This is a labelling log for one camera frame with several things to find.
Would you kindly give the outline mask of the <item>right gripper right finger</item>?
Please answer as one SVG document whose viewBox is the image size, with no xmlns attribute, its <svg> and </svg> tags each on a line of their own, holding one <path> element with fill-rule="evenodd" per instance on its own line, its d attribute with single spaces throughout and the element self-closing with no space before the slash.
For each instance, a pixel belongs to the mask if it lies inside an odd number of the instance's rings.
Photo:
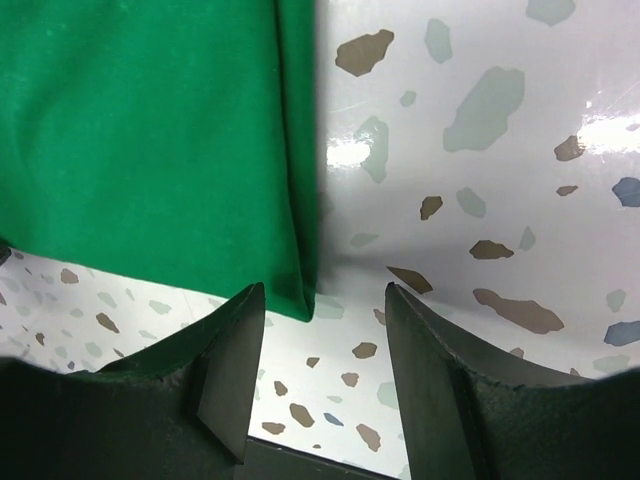
<svg viewBox="0 0 640 480">
<path fill-rule="evenodd" d="M 415 479 L 635 479 L 639 372 L 592 380 L 507 353 L 397 284 L 386 330 Z"/>
</svg>

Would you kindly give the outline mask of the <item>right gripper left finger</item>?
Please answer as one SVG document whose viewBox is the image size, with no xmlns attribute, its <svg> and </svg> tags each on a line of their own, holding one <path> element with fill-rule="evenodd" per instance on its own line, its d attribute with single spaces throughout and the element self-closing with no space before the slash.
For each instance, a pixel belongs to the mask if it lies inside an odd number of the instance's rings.
<svg viewBox="0 0 640 480">
<path fill-rule="evenodd" d="M 1 361 L 5 479 L 230 479 L 247 449 L 264 335 L 252 284 L 96 372 Z"/>
</svg>

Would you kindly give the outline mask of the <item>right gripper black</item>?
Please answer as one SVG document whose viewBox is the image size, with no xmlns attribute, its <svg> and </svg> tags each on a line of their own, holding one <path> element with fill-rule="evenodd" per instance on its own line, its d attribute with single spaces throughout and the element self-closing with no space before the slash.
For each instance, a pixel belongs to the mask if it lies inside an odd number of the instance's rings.
<svg viewBox="0 0 640 480">
<path fill-rule="evenodd" d="M 245 461 L 242 465 L 235 466 L 234 480 L 393 480 L 393 478 L 249 437 Z"/>
</svg>

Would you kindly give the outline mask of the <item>green t shirt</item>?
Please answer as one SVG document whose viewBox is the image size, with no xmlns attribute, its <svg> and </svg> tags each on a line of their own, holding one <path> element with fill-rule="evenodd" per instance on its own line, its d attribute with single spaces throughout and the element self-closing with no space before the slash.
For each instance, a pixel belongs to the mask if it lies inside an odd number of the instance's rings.
<svg viewBox="0 0 640 480">
<path fill-rule="evenodd" d="M 5 1 L 1 241 L 309 320 L 311 1 Z"/>
</svg>

